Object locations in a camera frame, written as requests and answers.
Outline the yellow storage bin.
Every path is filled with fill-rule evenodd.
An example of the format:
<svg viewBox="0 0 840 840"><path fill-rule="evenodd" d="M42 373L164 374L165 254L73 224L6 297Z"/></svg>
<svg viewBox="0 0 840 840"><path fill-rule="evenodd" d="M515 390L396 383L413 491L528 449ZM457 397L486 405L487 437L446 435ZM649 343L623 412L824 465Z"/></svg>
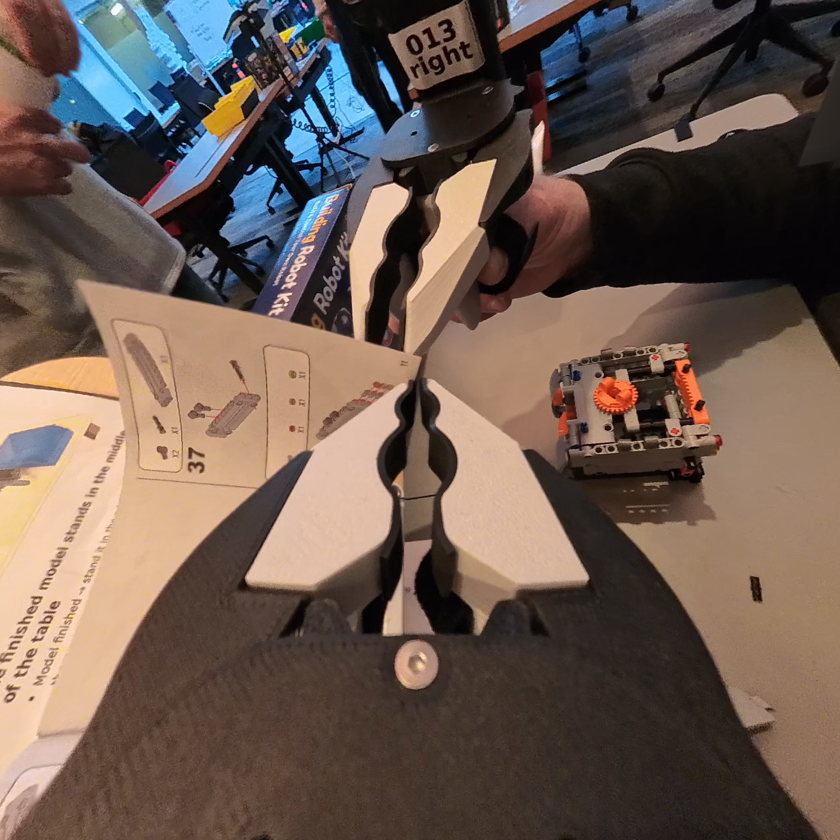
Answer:
<svg viewBox="0 0 840 840"><path fill-rule="evenodd" d="M213 111L204 118L203 126L208 133L221 139L246 121L258 105L259 87L253 77L246 77L216 102Z"/></svg>

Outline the instruction booklet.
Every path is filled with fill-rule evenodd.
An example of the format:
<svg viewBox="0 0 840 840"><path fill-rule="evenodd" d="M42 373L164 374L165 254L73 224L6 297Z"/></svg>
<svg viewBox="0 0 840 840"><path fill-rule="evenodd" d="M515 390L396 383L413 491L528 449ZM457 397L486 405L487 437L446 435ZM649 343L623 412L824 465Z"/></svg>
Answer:
<svg viewBox="0 0 840 840"><path fill-rule="evenodd" d="M325 420L387 396L421 360L253 312L83 280L119 388L117 513L41 737L89 723L137 626L198 544Z"/></svg>

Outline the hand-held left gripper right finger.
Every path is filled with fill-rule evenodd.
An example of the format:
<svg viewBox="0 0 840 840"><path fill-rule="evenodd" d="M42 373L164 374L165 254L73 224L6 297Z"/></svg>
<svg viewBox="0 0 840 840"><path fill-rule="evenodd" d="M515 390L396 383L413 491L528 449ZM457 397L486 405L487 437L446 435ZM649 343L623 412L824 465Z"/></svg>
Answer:
<svg viewBox="0 0 840 840"><path fill-rule="evenodd" d="M519 444L434 380L418 386L428 465L439 480L432 574L475 613L530 592L589 582Z"/></svg>

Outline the person's right forearm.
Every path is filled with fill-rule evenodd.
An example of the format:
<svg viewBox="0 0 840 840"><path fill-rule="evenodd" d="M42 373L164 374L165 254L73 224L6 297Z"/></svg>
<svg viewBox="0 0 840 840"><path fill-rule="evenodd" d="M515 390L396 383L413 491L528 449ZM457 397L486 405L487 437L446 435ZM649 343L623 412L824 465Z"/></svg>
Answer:
<svg viewBox="0 0 840 840"><path fill-rule="evenodd" d="M633 150L573 175L591 211L591 255L544 295L738 280L838 291L838 168L801 165L816 121L804 114L695 150Z"/></svg>

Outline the black office chair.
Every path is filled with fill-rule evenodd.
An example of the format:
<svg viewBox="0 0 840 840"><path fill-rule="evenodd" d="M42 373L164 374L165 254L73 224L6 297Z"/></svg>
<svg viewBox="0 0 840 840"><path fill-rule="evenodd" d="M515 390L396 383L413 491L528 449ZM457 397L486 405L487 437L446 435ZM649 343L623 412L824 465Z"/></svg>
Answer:
<svg viewBox="0 0 840 840"><path fill-rule="evenodd" d="M688 55L662 69L657 75L655 84L647 91L647 98L651 102L657 102L665 94L665 79L668 76L728 48L728 53L715 74L707 81L689 108L689 120L693 120L701 104L734 67L738 59L744 58L744 61L748 63L754 61L758 56L760 46L766 41L816 63L818 71L805 79L802 92L806 98L820 95L828 87L828 77L833 69L834 59L817 48L811 40L800 35L793 24L836 13L838 10L838 1L789 3L756 1L752 11L737 23L722 30Z"/></svg>

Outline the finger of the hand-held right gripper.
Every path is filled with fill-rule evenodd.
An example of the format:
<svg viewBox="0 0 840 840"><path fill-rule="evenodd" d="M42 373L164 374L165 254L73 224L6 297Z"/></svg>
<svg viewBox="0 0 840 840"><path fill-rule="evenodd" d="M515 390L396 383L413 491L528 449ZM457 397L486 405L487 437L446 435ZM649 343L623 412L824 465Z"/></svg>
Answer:
<svg viewBox="0 0 840 840"><path fill-rule="evenodd" d="M419 229L413 190L376 186L350 243L353 336L389 343L386 333L395 294L410 269L409 249Z"/></svg>
<svg viewBox="0 0 840 840"><path fill-rule="evenodd" d="M495 160L468 164L436 190L437 226L406 295L406 353L426 355L454 313L468 329L480 323L476 279L490 252L480 219L495 166Z"/></svg>

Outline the grey orange toy block model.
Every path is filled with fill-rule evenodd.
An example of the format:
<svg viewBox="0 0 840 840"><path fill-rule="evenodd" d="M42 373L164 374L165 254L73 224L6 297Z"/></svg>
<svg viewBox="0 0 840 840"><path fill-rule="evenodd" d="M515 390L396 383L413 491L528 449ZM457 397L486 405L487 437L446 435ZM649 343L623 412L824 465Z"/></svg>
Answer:
<svg viewBox="0 0 840 840"><path fill-rule="evenodd" d="M722 438L687 342L606 349L549 380L560 455L573 477L662 475L698 484Z"/></svg>

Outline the printed task sheet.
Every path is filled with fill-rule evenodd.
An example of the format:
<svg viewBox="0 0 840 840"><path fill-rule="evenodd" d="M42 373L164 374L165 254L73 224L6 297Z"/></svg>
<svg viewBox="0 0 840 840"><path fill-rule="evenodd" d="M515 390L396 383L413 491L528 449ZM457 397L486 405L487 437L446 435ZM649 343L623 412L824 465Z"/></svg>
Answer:
<svg viewBox="0 0 840 840"><path fill-rule="evenodd" d="M39 728L91 598L125 466L117 400L1 388L2 749Z"/></svg>

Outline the small grey block panel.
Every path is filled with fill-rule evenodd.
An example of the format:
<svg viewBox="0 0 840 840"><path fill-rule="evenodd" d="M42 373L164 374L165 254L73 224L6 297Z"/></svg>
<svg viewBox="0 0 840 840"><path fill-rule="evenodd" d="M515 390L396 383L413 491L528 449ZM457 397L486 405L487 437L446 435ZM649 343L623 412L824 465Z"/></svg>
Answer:
<svg viewBox="0 0 840 840"><path fill-rule="evenodd" d="M727 691L738 719L748 732L762 732L773 726L774 710L767 701L732 686Z"/></svg>

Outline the long office desk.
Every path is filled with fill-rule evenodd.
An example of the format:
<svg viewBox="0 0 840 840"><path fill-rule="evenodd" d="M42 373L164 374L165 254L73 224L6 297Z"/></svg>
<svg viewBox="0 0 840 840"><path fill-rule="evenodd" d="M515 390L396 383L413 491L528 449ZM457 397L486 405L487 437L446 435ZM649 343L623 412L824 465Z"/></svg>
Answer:
<svg viewBox="0 0 840 840"><path fill-rule="evenodd" d="M145 211L156 219L162 218L217 182L234 159L235 152L256 136L260 121L272 109L279 111L282 106L294 102L293 94L301 95L305 83L316 80L316 72L326 66L328 46L326 38L316 44L303 64L303 75L295 88L289 89L283 80L277 80L259 93L258 106L247 119L234 126L224 137L218 139L205 133L163 183L154 189L143 205Z"/></svg>

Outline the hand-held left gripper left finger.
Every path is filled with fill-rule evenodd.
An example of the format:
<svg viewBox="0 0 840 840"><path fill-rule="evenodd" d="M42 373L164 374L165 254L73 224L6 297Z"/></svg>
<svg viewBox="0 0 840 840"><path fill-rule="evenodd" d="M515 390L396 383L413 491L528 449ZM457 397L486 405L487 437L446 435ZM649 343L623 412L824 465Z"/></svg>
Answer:
<svg viewBox="0 0 840 840"><path fill-rule="evenodd" d="M312 597L391 597L403 567L401 500L416 383L398 385L316 445L246 584Z"/></svg>

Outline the blue robot kit box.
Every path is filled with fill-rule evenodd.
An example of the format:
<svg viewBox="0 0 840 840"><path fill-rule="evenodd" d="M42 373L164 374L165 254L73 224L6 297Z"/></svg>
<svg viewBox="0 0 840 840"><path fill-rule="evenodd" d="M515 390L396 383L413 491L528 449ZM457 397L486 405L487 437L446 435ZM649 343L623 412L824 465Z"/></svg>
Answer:
<svg viewBox="0 0 840 840"><path fill-rule="evenodd" d="M302 327L354 338L350 290L350 243L370 194L341 187L322 194L305 207L286 246L254 304L254 314L280 326ZM395 294L389 343L403 350Z"/></svg>

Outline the person's right hand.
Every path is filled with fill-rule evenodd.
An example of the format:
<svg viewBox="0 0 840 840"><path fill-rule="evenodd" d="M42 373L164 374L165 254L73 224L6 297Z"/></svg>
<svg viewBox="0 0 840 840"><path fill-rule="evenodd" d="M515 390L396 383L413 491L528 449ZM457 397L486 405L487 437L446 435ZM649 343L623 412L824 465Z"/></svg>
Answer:
<svg viewBox="0 0 840 840"><path fill-rule="evenodd" d="M480 295L481 321L507 311L517 299L543 293L572 275L592 254L591 209L578 182L536 175L507 215L527 235L536 232L537 236L530 258L511 288Z"/></svg>

